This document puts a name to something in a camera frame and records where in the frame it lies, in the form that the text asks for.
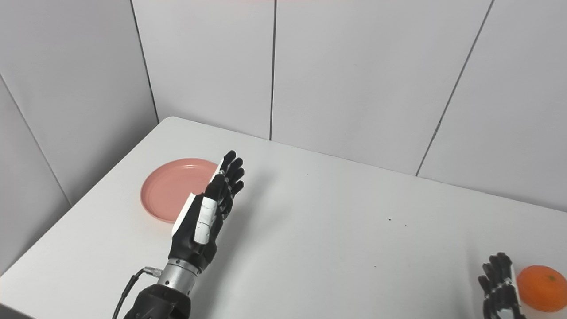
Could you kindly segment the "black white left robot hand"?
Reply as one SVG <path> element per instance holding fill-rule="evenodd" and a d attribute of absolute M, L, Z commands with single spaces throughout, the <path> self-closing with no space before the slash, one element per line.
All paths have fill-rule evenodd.
<path fill-rule="evenodd" d="M 235 151 L 226 153 L 203 193 L 190 195 L 190 205 L 174 224 L 168 259 L 188 262 L 202 272 L 217 252 L 224 220 L 235 196 L 244 188 L 243 160 Z"/>

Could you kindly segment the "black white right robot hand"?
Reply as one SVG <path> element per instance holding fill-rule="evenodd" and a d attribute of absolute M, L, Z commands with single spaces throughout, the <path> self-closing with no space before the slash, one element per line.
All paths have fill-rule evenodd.
<path fill-rule="evenodd" d="M 485 319 L 526 319 L 519 298 L 518 284 L 510 257 L 498 252 L 482 265 L 478 282 L 484 293 L 482 314 Z"/>

